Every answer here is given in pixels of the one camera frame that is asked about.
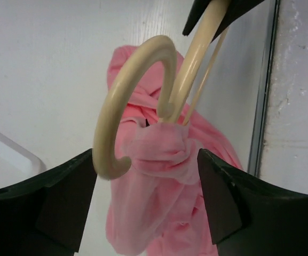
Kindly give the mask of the beige plastic hanger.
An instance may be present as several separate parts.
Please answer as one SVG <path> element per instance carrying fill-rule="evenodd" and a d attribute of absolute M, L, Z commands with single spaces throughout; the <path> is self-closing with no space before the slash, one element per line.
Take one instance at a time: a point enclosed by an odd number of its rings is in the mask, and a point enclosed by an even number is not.
<path fill-rule="evenodd" d="M 177 51 L 166 35 L 154 36 L 143 42 L 125 62 L 106 96 L 94 132 L 92 161 L 97 175 L 105 180 L 125 174 L 131 159 L 117 159 L 115 139 L 117 129 L 128 102 L 156 107 L 160 122 L 178 121 L 183 106 L 200 68 L 207 48 L 230 5 L 229 1 L 211 1 L 203 14 L 181 67 L 177 68 Z M 163 84 L 157 103 L 135 92 L 138 82 L 155 63 L 164 68 Z"/>

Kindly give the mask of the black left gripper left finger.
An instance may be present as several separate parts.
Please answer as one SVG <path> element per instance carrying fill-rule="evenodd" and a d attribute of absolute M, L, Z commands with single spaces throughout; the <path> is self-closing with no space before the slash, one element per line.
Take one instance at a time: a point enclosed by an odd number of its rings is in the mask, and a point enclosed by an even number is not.
<path fill-rule="evenodd" d="M 0 255 L 74 255 L 97 179 L 92 150 L 0 188 Z"/>

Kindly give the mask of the pink t shirt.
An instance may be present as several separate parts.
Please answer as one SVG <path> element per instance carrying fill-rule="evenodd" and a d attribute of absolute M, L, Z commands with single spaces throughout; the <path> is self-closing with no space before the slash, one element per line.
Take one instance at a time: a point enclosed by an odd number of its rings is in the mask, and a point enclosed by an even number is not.
<path fill-rule="evenodd" d="M 135 92 L 157 103 L 163 74 L 162 64 L 153 64 Z M 184 126 L 160 123 L 156 107 L 127 104 L 115 155 L 130 157 L 132 165 L 110 183 L 106 220 L 106 237 L 116 253 L 217 255 L 198 172 L 201 148 L 241 167 L 228 139 L 199 113 Z"/>

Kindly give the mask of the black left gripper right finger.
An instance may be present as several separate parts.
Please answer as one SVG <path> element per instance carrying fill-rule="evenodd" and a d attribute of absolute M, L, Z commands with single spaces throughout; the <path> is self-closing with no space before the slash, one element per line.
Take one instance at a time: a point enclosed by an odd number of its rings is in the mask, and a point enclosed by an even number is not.
<path fill-rule="evenodd" d="M 267 183 L 206 149 L 197 161 L 219 255 L 308 255 L 308 195 Z"/>

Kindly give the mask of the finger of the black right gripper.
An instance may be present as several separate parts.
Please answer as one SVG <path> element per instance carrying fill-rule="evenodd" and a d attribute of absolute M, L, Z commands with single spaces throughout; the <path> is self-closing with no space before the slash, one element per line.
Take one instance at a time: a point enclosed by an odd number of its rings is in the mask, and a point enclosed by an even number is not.
<path fill-rule="evenodd" d="M 182 35 L 188 36 L 199 22 L 211 0 L 194 0 L 190 9 Z"/>
<path fill-rule="evenodd" d="M 264 0 L 232 0 L 229 4 L 224 18 L 222 19 L 213 40 L 215 40 L 235 20 L 255 8 Z"/>

